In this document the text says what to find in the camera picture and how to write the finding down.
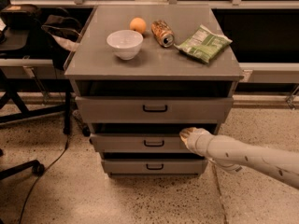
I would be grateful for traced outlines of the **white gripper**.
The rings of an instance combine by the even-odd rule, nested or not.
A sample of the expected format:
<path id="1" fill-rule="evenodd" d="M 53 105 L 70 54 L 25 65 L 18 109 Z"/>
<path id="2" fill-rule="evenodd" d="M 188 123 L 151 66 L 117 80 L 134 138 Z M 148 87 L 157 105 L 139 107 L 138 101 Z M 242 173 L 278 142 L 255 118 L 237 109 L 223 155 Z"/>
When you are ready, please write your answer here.
<path id="1" fill-rule="evenodd" d="M 192 153 L 207 157 L 207 149 L 214 135 L 205 129 L 194 127 L 183 129 L 180 139 Z"/>

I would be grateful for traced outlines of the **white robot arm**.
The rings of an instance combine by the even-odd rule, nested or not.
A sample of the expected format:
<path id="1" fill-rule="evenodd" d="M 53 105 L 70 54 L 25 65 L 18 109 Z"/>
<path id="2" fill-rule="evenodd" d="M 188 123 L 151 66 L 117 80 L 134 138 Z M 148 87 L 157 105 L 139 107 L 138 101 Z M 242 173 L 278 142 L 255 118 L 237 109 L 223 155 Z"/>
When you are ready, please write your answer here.
<path id="1" fill-rule="evenodd" d="M 242 143 L 226 135 L 214 135 L 202 128 L 183 129 L 179 136 L 186 148 L 207 158 L 231 174 L 249 167 L 299 189 L 299 154 Z"/>

